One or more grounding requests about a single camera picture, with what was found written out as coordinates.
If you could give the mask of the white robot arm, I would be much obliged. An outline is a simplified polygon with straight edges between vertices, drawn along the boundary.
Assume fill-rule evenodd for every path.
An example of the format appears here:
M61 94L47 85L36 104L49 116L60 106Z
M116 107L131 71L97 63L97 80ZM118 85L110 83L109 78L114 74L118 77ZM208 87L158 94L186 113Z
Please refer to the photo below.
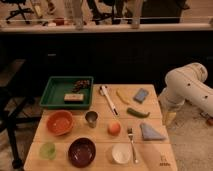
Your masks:
M207 69L200 63L190 63L166 74L166 87L158 96L164 125L172 122L186 100L213 119L213 88L205 84L207 77Z

